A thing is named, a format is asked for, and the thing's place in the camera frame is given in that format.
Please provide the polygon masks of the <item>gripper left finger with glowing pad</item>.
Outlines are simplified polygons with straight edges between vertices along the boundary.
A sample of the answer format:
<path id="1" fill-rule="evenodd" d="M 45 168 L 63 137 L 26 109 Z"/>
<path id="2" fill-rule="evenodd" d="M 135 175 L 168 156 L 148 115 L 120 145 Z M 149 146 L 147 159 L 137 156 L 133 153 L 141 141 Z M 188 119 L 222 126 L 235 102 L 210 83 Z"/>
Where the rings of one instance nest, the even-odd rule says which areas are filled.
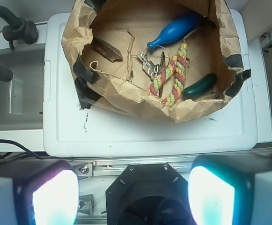
<path id="1" fill-rule="evenodd" d="M 0 225 L 73 225 L 78 200 L 69 162 L 0 160 Z"/>

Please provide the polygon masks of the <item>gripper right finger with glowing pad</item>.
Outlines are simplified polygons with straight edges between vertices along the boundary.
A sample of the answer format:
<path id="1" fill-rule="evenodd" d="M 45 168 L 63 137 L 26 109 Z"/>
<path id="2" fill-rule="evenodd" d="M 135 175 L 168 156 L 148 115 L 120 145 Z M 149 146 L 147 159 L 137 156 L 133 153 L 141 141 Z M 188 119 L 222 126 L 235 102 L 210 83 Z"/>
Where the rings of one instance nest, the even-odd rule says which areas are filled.
<path id="1" fill-rule="evenodd" d="M 188 199 L 198 225 L 272 225 L 272 153 L 199 155 Z"/>

